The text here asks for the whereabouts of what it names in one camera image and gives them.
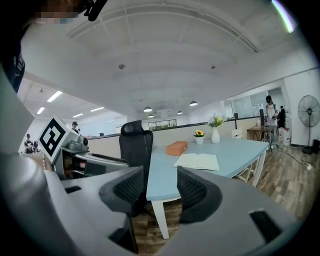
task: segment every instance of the white vase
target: white vase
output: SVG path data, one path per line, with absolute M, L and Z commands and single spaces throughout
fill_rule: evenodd
M 204 137 L 195 137 L 195 142 L 198 144 L 198 145 L 201 145 L 202 143 L 204 143 Z
M 211 141 L 212 141 L 212 143 L 215 143 L 215 144 L 220 142 L 220 135 L 219 135 L 217 127 L 212 128 Z

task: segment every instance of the light blue table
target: light blue table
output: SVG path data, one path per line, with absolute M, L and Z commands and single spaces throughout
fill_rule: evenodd
M 202 145 L 188 142 L 188 149 L 184 153 L 216 155 L 220 171 L 199 170 L 199 172 L 210 172 L 228 178 L 237 175 L 258 159 L 252 184 L 256 186 L 264 165 L 267 147 L 266 142 L 222 137 L 218 144 L 213 144 L 209 139 L 204 140 Z M 179 156 L 167 155 L 165 146 L 152 149 L 146 199 L 152 203 L 164 239 L 168 239 L 169 234 L 163 203 L 180 198 L 177 189 L 177 168 L 173 167 L 178 159 Z

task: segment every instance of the standing fan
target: standing fan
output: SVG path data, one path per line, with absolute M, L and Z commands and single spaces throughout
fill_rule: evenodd
M 310 95 L 304 96 L 298 104 L 298 115 L 301 123 L 309 127 L 308 146 L 302 152 L 310 155 L 312 154 L 312 150 L 309 147 L 310 130 L 311 127 L 319 123 L 320 119 L 320 105 L 316 98 Z

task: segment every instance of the sunflower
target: sunflower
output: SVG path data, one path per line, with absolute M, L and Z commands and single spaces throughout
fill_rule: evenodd
M 197 135 L 204 135 L 204 133 L 203 133 L 201 130 L 196 130 L 195 133 L 196 133 Z

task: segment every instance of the potted flower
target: potted flower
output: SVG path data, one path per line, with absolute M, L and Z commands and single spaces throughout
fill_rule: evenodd
M 204 143 L 204 136 L 206 134 L 203 133 L 201 130 L 196 130 L 195 131 L 195 134 L 193 135 L 195 137 L 195 142 L 198 144 L 198 145 L 201 145 L 202 143 Z
M 211 137 L 212 143 L 220 142 L 220 135 L 218 133 L 217 127 L 222 125 L 224 122 L 225 122 L 224 117 L 220 115 L 216 115 L 216 113 L 214 113 L 213 116 L 210 118 L 208 125 L 212 128 L 212 137 Z

